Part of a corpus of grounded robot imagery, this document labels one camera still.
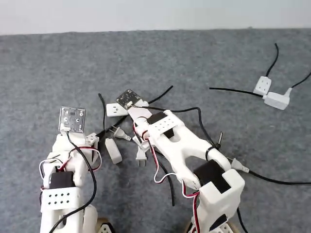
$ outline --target black cable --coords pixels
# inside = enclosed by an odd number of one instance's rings
[[[98,97],[101,99],[101,102],[103,104],[103,109],[104,109],[104,116],[103,116],[103,130],[105,129],[105,119],[106,119],[106,103],[101,95],[101,93],[98,93]]]
[[[75,149],[81,154],[81,156],[83,157],[90,173],[91,173],[91,176],[92,176],[92,180],[93,180],[93,184],[94,184],[94,190],[93,190],[93,194],[91,196],[91,198],[88,200],[87,203],[85,203],[83,206],[79,207],[78,209],[74,210],[74,211],[71,211],[70,213],[64,215],[61,219],[59,219],[55,224],[54,226],[52,227],[52,229],[50,230],[50,233],[53,233],[55,231],[55,229],[57,228],[57,226],[63,222],[65,219],[67,219],[69,216],[85,209],[88,205],[90,205],[92,203],[92,201],[94,200],[95,196],[96,196],[96,192],[97,192],[97,182],[96,182],[96,178],[95,178],[95,175],[94,175],[94,172],[92,170],[92,167],[91,167],[91,164],[89,164],[86,156],[83,154],[83,152],[80,150],[80,148],[78,148],[70,139],[69,137],[69,132],[66,132],[67,134],[67,138],[69,140],[69,142],[75,147]]]
[[[236,90],[236,89],[231,89],[231,88],[210,87],[209,89],[210,90],[221,90],[221,91],[234,91],[234,92],[250,94],[250,95],[253,95],[253,96],[263,97],[263,95],[256,94],[256,93],[253,93],[253,92],[250,92],[250,91],[242,91],[242,90]]]
[[[295,85],[292,86],[292,88],[294,88],[295,86],[298,86],[299,84],[302,84],[305,80],[307,80],[309,77],[311,76],[311,72],[300,82],[296,83]]]
[[[276,58],[274,60],[274,62],[271,64],[271,66],[269,67],[267,73],[266,73],[266,77],[268,77],[268,75],[270,74],[270,71],[272,70],[272,68],[274,67],[274,65],[276,64],[276,61],[278,59],[278,46],[276,43],[274,43],[275,47],[276,47]]]
[[[267,178],[267,177],[264,177],[264,176],[261,176],[259,174],[257,174],[256,172],[254,171],[251,171],[249,170],[249,174],[253,175],[253,176],[256,176],[260,179],[263,179],[265,181],[268,181],[268,182],[272,182],[272,183],[277,183],[277,184],[284,184],[284,185],[311,185],[311,182],[287,182],[287,181],[278,181],[278,180],[274,180],[274,179],[270,179],[270,178]]]
[[[158,110],[158,111],[165,111],[166,109],[164,108],[156,108],[156,107],[141,107],[141,108],[146,108],[146,109],[152,109],[152,110]],[[217,145],[213,142],[212,138],[209,136],[209,134],[207,133],[206,129],[204,128],[204,125],[202,123],[202,112],[201,109],[199,107],[193,107],[193,108],[188,108],[188,109],[183,109],[183,110],[170,110],[172,113],[184,113],[184,112],[188,112],[188,111],[192,111],[192,110],[197,110],[198,111],[198,115],[199,115],[199,124],[200,127],[205,135],[205,137],[208,139],[209,143],[214,146],[215,148],[217,148]]]
[[[243,230],[245,231],[245,233],[248,233],[248,231],[247,231],[247,229],[245,228],[244,223],[243,223],[243,221],[242,221],[242,217],[241,217],[241,213],[240,213],[240,209],[239,209],[239,208],[237,208],[237,213],[238,213],[238,218],[239,218],[239,221],[240,221],[240,224],[241,224]]]
[[[40,206],[41,206],[42,205],[42,192],[40,192],[39,202],[40,202]]]
[[[149,101],[148,103],[151,104],[153,102],[156,102],[157,100],[161,99],[163,96],[165,96],[174,86],[170,86],[165,92],[163,92],[161,95],[158,97],[154,98],[153,100]]]
[[[162,170],[164,171],[164,173],[168,174],[167,169],[164,167],[164,165],[159,160],[158,160],[158,163],[159,163],[160,167],[162,168]],[[172,206],[175,206],[175,193],[174,193],[173,182],[172,182],[172,179],[170,178],[170,176],[168,176],[167,179],[169,181],[170,189],[171,189]]]

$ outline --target circuit board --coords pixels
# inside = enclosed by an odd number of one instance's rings
[[[123,92],[117,99],[117,103],[121,105],[123,108],[128,110],[131,106],[135,105],[141,97],[137,95],[134,91],[128,89]]]
[[[61,107],[59,113],[59,131],[84,132],[86,110],[84,108]]]

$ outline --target red and white wire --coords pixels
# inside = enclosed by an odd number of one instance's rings
[[[137,119],[139,119],[139,118],[144,118],[144,119],[146,119],[147,120],[147,118],[146,117],[144,117],[144,116],[139,116],[139,117],[137,117],[136,119],[134,119],[133,120],[133,130],[134,130],[134,133],[135,134],[137,134],[138,136],[140,136],[138,133],[137,133],[137,131],[136,131],[136,126],[135,126],[135,124],[136,124],[136,120]]]
[[[54,162],[60,163],[59,167],[62,166],[62,163],[60,162],[60,160],[59,160],[59,159],[56,159],[56,158],[48,158],[48,159],[42,160],[42,161],[39,163],[39,172],[40,172],[40,176],[41,176],[42,179],[44,179],[44,176],[43,176],[43,174],[42,174],[42,172],[41,172],[42,164],[45,163],[45,162],[51,161],[51,160],[53,160],[52,163],[54,163]]]
[[[79,147],[79,149],[81,150],[92,150],[92,151],[96,151],[98,153],[98,157],[100,159],[100,164],[98,165],[97,168],[94,168],[93,171],[98,171],[102,164],[103,164],[103,159],[102,159],[102,156],[101,156],[101,153],[99,152],[99,150],[97,150],[96,148],[93,148],[93,147]],[[59,170],[62,170],[66,167],[67,163],[69,162],[69,160],[72,158],[72,156],[70,156],[63,164],[62,166],[59,168]]]
[[[196,233],[200,233],[200,226],[199,226],[199,218],[198,218],[198,213],[196,210],[196,201],[199,197],[199,192],[197,192],[193,198],[193,205],[192,205],[192,210],[193,210],[193,216],[194,216],[194,221],[195,221],[195,228],[196,228]]]
[[[158,174],[159,172],[159,162],[157,160],[157,156],[156,156],[156,152],[155,152],[155,149],[154,147],[151,145],[151,143],[149,142],[149,146],[150,146],[150,150],[151,150],[151,153],[154,157],[154,160],[155,160],[155,166],[156,166],[156,172],[155,172],[155,176],[154,176],[154,182],[155,183],[162,183],[164,181],[164,179],[167,177],[167,176],[170,176],[170,175],[176,175],[176,173],[168,173],[166,174],[165,176],[162,177],[161,180],[157,181],[156,180],[156,175]],[[193,216],[194,216],[194,221],[195,221],[195,230],[196,230],[196,233],[200,233],[200,226],[199,226],[199,219],[198,219],[198,214],[197,214],[197,207],[196,207],[196,202],[197,202],[197,199],[199,197],[199,194],[200,192],[196,192],[194,194],[186,194],[186,186],[185,186],[185,182],[182,181],[182,195],[185,197],[185,198],[188,198],[188,199],[191,199],[193,198],[193,205],[192,205],[192,210],[193,210]]]
[[[155,183],[162,183],[162,182],[165,180],[166,177],[171,176],[171,175],[175,175],[175,176],[176,176],[176,173],[168,173],[168,174],[166,174],[165,176],[163,176],[163,177],[161,178],[161,180],[159,180],[159,181],[156,180],[156,176],[157,176],[157,174],[158,174],[158,172],[159,172],[159,162],[158,162],[158,160],[157,160],[157,156],[156,156],[156,152],[155,152],[154,147],[151,146],[150,143],[149,143],[149,145],[150,145],[150,150],[151,150],[151,153],[152,153],[152,155],[153,155],[153,157],[154,157],[155,166],[156,166],[156,172],[155,172],[155,175],[154,175],[154,182],[155,182]]]

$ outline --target power strip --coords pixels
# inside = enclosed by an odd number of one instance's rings
[[[128,112],[118,103],[108,103],[106,105],[106,111],[108,117],[120,117],[128,115]]]
[[[42,192],[41,212],[77,209],[80,207],[80,199],[81,189],[78,187],[45,189]]]

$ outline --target white plug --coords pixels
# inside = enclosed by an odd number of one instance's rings
[[[136,154],[136,161],[138,162],[138,166],[146,166],[146,153],[138,146],[138,151]]]
[[[284,110],[288,104],[290,103],[290,94],[292,88],[288,88],[284,95],[280,95],[278,93],[269,92],[267,95],[264,95],[262,98],[264,99],[264,103],[268,104],[271,107]]]
[[[123,129],[121,129],[120,127],[114,127],[114,126],[112,127],[116,130],[115,131],[109,130],[109,131],[113,132],[114,137],[123,138],[127,141],[131,141],[132,138],[129,135],[127,135]]]
[[[107,148],[107,151],[110,155],[110,158],[112,160],[113,164],[117,164],[122,161],[121,153],[117,147],[117,144],[112,138],[106,138],[105,145]]]
[[[253,93],[259,94],[259,95],[267,95],[269,89],[271,86],[271,79],[265,76],[261,76],[255,86],[255,89]]]
[[[241,162],[239,160],[237,160],[236,158],[233,159],[233,161],[231,163],[231,168],[233,168],[235,170],[243,171],[245,173],[249,172],[249,168],[245,167],[243,164],[241,164]]]
[[[120,117],[128,115],[127,110],[118,103],[106,104],[106,111],[108,117]]]

